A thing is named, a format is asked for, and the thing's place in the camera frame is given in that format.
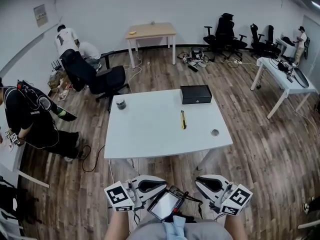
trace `office chair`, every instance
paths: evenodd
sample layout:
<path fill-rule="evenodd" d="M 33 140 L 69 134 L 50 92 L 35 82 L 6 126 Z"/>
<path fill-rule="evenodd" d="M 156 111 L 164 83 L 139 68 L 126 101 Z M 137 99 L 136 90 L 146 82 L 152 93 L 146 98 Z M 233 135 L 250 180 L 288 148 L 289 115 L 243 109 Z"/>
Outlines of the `office chair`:
<path fill-rule="evenodd" d="M 235 54 L 240 58 L 240 60 L 242 60 L 242 53 L 238 50 L 247 47 L 247 44 L 243 42 L 243 38 L 246 38 L 246 36 L 240 34 L 240 40 L 235 37 L 233 30 L 235 23 L 232 20 L 232 14 L 224 13 L 221 15 L 215 36 L 210 35 L 210 28 L 212 27 L 205 26 L 205 28 L 208 29 L 208 36 L 204 37 L 203 40 L 213 47 L 218 47 L 218 49 L 229 51 L 230 54 L 226 57 L 227 59 L 229 59 L 231 55 Z"/>
<path fill-rule="evenodd" d="M 103 54 L 106 58 L 111 52 Z M 115 66 L 107 71 L 96 72 L 80 55 L 79 51 L 73 49 L 66 50 L 60 56 L 62 65 L 73 85 L 73 88 L 80 92 L 85 85 L 89 86 L 90 92 L 100 95 L 95 100 L 99 102 L 102 98 L 108 98 L 108 108 L 110 113 L 111 104 L 115 95 L 120 95 L 119 90 L 129 87 L 126 83 L 126 74 L 123 66 Z"/>
<path fill-rule="evenodd" d="M 252 33 L 252 43 L 251 46 L 253 48 L 253 52 L 251 53 L 251 56 L 258 55 L 263 56 L 268 49 L 266 48 L 266 44 L 264 42 L 260 42 L 261 37 L 264 37 L 264 34 L 258 34 L 258 27 L 254 23 L 250 26 L 251 33 Z"/>
<path fill-rule="evenodd" d="M 274 43 L 274 27 L 269 25 L 268 26 L 268 40 L 265 40 L 266 49 L 271 52 L 273 57 L 278 57 L 281 53 L 281 50 L 278 48 L 280 43 Z"/>

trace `wooden table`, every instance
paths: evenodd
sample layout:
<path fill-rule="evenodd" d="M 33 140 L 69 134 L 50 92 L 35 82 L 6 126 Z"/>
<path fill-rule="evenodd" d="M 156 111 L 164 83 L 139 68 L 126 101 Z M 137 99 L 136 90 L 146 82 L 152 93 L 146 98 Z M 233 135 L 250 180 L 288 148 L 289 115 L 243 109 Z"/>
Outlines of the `wooden table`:
<path fill-rule="evenodd" d="M 126 108 L 120 110 L 116 101 L 122 99 Z M 181 110 L 185 114 L 186 129 L 182 129 Z M 219 134 L 213 136 L 212 130 L 218 130 Z M 214 97 L 211 103 L 182 105 L 180 89 L 140 92 L 114 97 L 104 158 L 116 160 L 135 177 L 138 172 L 127 159 L 208 150 L 197 166 L 202 170 L 219 148 L 232 144 Z"/>
<path fill-rule="evenodd" d="M 168 48 L 170 48 L 170 39 L 172 39 L 172 64 L 176 64 L 176 30 L 169 22 L 143 24 L 131 26 L 126 34 L 126 42 L 128 45 L 131 66 L 135 68 L 134 57 L 132 55 L 131 41 L 134 41 L 135 50 L 138 51 L 137 40 L 148 39 L 148 38 L 167 38 Z"/>

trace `chair backrest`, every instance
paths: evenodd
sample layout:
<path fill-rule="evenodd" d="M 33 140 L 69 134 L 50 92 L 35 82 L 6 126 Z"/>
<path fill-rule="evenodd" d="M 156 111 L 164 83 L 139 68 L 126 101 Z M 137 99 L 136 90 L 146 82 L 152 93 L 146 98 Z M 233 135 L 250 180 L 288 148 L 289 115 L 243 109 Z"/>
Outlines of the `chair backrest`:
<path fill-rule="evenodd" d="M 68 49 L 60 56 L 60 59 L 73 87 L 78 92 L 85 84 L 90 85 L 95 82 L 96 70 L 81 57 L 79 51 Z"/>
<path fill-rule="evenodd" d="M 224 13 L 219 18 L 218 27 L 215 32 L 215 36 L 219 36 L 221 34 L 228 35 L 228 36 L 234 36 L 234 25 L 235 23 L 232 21 L 233 15 L 229 13 Z"/>
<path fill-rule="evenodd" d="M 273 43 L 274 42 L 274 27 L 269 25 L 268 27 L 268 41 Z"/>
<path fill-rule="evenodd" d="M 258 38 L 258 27 L 254 23 L 250 26 L 251 32 L 252 32 L 252 38 L 253 38 L 253 43 L 259 43 L 259 38 Z"/>

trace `hand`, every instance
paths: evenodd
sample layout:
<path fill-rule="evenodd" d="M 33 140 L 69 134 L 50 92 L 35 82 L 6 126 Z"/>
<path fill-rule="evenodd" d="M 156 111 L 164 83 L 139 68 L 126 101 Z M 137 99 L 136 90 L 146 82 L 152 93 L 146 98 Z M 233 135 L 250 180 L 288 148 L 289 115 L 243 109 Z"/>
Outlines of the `hand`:
<path fill-rule="evenodd" d="M 20 144 L 17 145 L 18 147 L 20 147 L 20 146 L 22 146 L 23 144 L 26 143 L 26 141 L 24 139 L 21 139 L 21 138 L 19 138 L 19 142 L 20 142 Z"/>

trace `white desk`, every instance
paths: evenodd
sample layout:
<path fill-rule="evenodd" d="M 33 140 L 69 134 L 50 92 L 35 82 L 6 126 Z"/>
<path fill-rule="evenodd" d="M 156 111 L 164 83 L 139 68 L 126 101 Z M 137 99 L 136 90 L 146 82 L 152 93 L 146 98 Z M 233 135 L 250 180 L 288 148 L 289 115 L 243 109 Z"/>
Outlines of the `white desk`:
<path fill-rule="evenodd" d="M 135 68 L 135 61 L 132 55 L 132 48 L 130 41 L 134 41 L 135 50 L 138 51 L 137 40 L 148 39 L 148 38 L 167 38 L 168 48 L 170 48 L 170 39 L 172 39 L 172 64 L 176 64 L 176 35 L 177 32 L 175 28 L 169 22 L 135 25 L 131 26 L 125 36 L 128 51 L 131 60 L 131 66 Z"/>
<path fill-rule="evenodd" d="M 14 145 L 13 149 L 10 150 L 9 149 L 10 141 L 6 138 L 5 130 L 1 129 L 0 133 L 3 138 L 3 143 L 0 144 L 0 163 L 4 167 L 6 167 L 10 172 L 17 173 L 18 175 L 20 175 L 20 176 L 22 176 L 22 177 L 24 177 L 34 183 L 37 183 L 43 187 L 49 188 L 50 185 L 48 185 L 40 180 L 37 180 L 36 178 L 33 178 L 33 177 L 29 176 L 28 174 L 19 170 L 20 165 L 21 165 L 21 159 L 24 154 L 25 144 L 22 146 Z"/>
<path fill-rule="evenodd" d="M 281 44 L 281 55 L 288 58 L 294 58 L 296 56 L 297 48 L 291 46 L 280 38 L 276 38 L 276 41 Z"/>
<path fill-rule="evenodd" d="M 290 82 L 287 79 L 287 74 L 278 69 L 278 66 L 277 66 L 278 62 L 276 62 L 275 60 L 272 60 L 271 58 L 261 57 L 256 61 L 256 64 L 257 64 L 257 66 L 260 66 L 260 67 L 259 67 L 259 70 L 258 70 L 256 76 L 255 76 L 253 84 L 252 84 L 252 86 L 250 88 L 251 91 L 255 90 L 257 82 L 258 82 L 258 80 L 260 78 L 260 75 L 261 75 L 262 70 L 263 70 L 264 67 L 270 72 L 270 74 L 273 76 L 273 78 L 279 84 L 279 86 L 284 89 L 284 92 L 283 92 L 282 96 L 280 97 L 278 102 L 275 104 L 275 106 L 273 107 L 271 112 L 268 114 L 268 116 L 267 116 L 268 119 L 270 119 L 273 116 L 273 114 L 279 108 L 281 103 L 284 101 L 285 98 L 288 97 L 289 94 L 307 94 L 303 98 L 303 100 L 301 101 L 299 106 L 295 109 L 295 111 L 298 111 L 301 108 L 301 106 L 305 103 L 305 101 L 309 97 L 310 93 L 316 92 L 316 88 L 309 81 L 309 79 L 307 79 L 308 82 L 309 82 L 309 87 L 308 88 L 303 88 L 297 82 L 296 79 L 293 79 L 293 82 Z"/>
<path fill-rule="evenodd" d="M 104 158 L 115 159 L 134 176 L 127 159 L 154 158 L 209 150 L 202 170 L 217 148 L 233 144 L 214 98 L 211 103 L 182 105 L 179 89 L 117 95 L 112 101 Z M 124 99 L 126 108 L 116 101 Z M 181 110 L 186 129 L 182 129 Z M 217 129 L 218 136 L 211 131 Z"/>

